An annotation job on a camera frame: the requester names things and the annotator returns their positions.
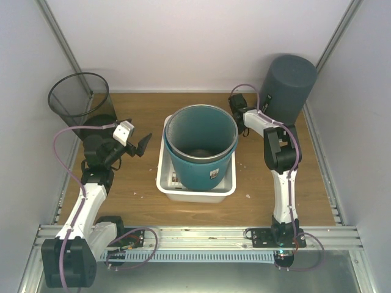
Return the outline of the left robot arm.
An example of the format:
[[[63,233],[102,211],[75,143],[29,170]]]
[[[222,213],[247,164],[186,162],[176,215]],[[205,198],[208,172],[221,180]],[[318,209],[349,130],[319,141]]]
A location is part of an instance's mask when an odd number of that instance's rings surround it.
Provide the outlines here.
[[[49,288],[90,287],[97,273],[97,262],[108,245],[118,247],[125,242],[126,232],[114,222],[94,223],[100,206],[107,198],[114,171],[112,164],[123,154],[142,156],[151,135],[145,136],[137,146],[128,139],[134,126],[130,119],[101,126],[69,126],[66,131],[91,130],[82,139],[87,148],[88,167],[82,177],[76,178],[79,195],[65,225],[52,239],[44,240],[41,247],[43,271]]]

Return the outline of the white plastic tub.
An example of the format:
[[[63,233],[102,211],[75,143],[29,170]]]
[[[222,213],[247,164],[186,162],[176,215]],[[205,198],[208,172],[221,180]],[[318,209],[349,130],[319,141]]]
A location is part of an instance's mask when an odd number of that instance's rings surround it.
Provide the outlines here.
[[[159,152],[158,171],[156,186],[169,199],[174,201],[219,203],[225,197],[234,193],[236,189],[236,162],[235,150],[230,150],[229,155],[220,162],[216,169],[210,174],[195,171],[194,174],[204,180],[204,184],[210,190],[188,189],[179,181],[179,177],[174,170],[171,158],[172,152],[166,147],[166,133],[162,133],[161,147]]]

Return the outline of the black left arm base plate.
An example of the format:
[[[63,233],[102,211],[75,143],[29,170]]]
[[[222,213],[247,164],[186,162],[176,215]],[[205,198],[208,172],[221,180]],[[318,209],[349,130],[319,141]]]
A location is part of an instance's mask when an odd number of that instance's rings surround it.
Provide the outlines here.
[[[145,230],[135,231],[116,243],[109,244],[108,247],[112,250],[129,250],[135,248],[141,248],[144,246],[144,234]]]

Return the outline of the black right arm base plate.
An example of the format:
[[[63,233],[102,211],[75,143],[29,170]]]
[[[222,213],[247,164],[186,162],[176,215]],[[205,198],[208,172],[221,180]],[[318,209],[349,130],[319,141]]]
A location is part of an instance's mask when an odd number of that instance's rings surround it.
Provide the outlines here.
[[[301,238],[299,230],[294,234],[293,230],[279,232],[274,228],[247,228],[243,236],[252,242],[254,248],[305,248],[305,237]]]

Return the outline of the silver mesh metal bin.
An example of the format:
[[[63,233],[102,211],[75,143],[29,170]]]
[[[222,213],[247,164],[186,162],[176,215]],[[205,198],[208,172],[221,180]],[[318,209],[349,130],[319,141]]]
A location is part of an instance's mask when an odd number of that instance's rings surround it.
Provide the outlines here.
[[[164,132],[171,152],[196,164],[218,161],[238,143],[233,117],[220,107],[207,104],[179,109],[169,118]]]

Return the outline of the teal plastic bin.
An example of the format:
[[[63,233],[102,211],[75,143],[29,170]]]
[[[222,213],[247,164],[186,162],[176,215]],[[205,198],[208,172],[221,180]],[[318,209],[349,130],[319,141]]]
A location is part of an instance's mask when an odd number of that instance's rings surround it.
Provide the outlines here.
[[[204,192],[215,188],[225,176],[239,133],[227,111],[195,104],[170,116],[163,141],[181,184]]]

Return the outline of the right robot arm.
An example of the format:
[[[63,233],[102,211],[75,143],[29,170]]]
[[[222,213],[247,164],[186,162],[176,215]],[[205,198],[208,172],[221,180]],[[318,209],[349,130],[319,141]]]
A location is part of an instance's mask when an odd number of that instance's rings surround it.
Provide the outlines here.
[[[295,207],[294,185],[301,160],[296,128],[249,107],[242,94],[230,96],[228,102],[239,133],[251,129],[263,138],[265,164],[274,181],[274,211],[266,237],[277,247],[305,247]]]

